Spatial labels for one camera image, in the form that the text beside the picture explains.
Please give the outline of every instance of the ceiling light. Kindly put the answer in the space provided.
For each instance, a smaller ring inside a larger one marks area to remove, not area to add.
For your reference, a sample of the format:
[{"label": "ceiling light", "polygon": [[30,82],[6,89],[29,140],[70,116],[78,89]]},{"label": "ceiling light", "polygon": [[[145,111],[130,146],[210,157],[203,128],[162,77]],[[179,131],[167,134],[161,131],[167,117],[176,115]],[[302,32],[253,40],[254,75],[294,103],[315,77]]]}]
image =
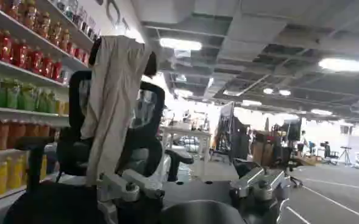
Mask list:
[{"label": "ceiling light", "polygon": [[227,96],[240,96],[241,92],[224,90],[223,94]]},{"label": "ceiling light", "polygon": [[175,89],[174,93],[183,98],[187,98],[193,95],[193,92],[185,89]]},{"label": "ceiling light", "polygon": [[311,112],[320,115],[332,115],[332,112],[327,110],[312,109]]},{"label": "ceiling light", "polygon": [[281,89],[279,91],[279,94],[283,95],[283,96],[290,96],[291,92],[287,89]]},{"label": "ceiling light", "polygon": [[202,48],[202,44],[200,42],[190,40],[178,40],[173,38],[161,38],[160,45],[162,47],[168,47],[184,51],[199,51]]},{"label": "ceiling light", "polygon": [[254,101],[254,100],[243,100],[241,104],[243,106],[260,106],[260,105],[262,105],[261,102]]},{"label": "ceiling light", "polygon": [[359,61],[355,60],[324,58],[319,62],[319,66],[336,72],[359,72]]},{"label": "ceiling light", "polygon": [[286,113],[282,113],[282,114],[277,114],[278,117],[281,117],[283,120],[298,120],[299,117],[295,114],[286,114]]},{"label": "ceiling light", "polygon": [[273,91],[274,90],[272,90],[272,88],[266,88],[266,89],[263,90],[263,92],[266,93],[266,94],[272,94]]}]

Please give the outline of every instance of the beige cloth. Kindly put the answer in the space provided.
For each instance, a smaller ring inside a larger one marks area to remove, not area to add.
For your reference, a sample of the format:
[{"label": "beige cloth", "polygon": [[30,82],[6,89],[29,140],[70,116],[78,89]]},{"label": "beige cloth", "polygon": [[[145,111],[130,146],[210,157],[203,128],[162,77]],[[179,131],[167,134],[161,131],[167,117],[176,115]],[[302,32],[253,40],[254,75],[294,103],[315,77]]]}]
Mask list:
[{"label": "beige cloth", "polygon": [[91,78],[82,139],[94,137],[87,185],[100,173],[114,172],[151,52],[124,36],[102,37]]}]

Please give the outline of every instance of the gray floor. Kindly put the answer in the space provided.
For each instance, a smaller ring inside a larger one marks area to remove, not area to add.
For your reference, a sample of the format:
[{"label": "gray floor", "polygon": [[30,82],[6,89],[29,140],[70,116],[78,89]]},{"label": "gray floor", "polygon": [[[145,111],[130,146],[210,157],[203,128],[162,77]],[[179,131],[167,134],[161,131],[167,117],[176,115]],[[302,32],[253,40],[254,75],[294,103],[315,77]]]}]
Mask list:
[{"label": "gray floor", "polygon": [[[197,178],[200,168],[199,161],[190,167],[182,166],[180,180],[186,182]],[[290,209],[283,213],[283,224],[359,224],[359,170],[320,165],[302,167],[292,175],[303,180],[305,187],[291,190]],[[236,178],[233,166],[212,162],[207,164],[203,180]],[[0,223],[5,211],[0,211]]]}]

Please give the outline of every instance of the ceiling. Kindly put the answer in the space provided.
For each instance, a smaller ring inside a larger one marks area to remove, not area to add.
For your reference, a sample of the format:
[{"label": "ceiling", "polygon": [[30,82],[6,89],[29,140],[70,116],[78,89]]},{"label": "ceiling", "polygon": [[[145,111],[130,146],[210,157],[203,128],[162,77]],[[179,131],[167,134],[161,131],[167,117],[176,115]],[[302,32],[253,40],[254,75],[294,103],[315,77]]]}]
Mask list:
[{"label": "ceiling", "polygon": [[[162,37],[203,45],[190,53],[161,49],[169,88],[192,91],[198,100],[257,100],[263,111],[318,108],[359,122],[359,73],[318,66],[327,56],[359,60],[359,0],[132,2],[156,45]],[[267,95],[266,87],[291,95]]]}]

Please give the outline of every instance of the table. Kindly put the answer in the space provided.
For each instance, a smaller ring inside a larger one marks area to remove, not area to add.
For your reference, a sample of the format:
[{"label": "table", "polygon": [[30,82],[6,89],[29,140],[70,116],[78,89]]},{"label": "table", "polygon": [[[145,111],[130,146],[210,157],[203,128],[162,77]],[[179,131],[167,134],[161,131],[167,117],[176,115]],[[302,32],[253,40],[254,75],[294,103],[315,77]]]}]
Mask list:
[{"label": "table", "polygon": [[164,127],[161,126],[159,127],[159,129],[163,132],[163,141],[162,141],[162,145],[163,148],[165,149],[168,141],[169,141],[169,149],[172,148],[172,142],[173,142],[173,137],[174,134],[177,135],[181,135],[181,136],[194,136],[199,138],[199,146],[198,146],[198,152],[197,154],[200,156],[202,156],[202,152],[204,152],[204,165],[202,166],[201,169],[201,176],[205,175],[205,171],[206,171],[206,163],[208,161],[208,157],[209,157],[209,148],[210,148],[210,138],[211,138],[211,134],[209,132],[204,132],[204,131],[191,131],[189,129],[184,129],[184,128],[178,128],[178,127]]}]

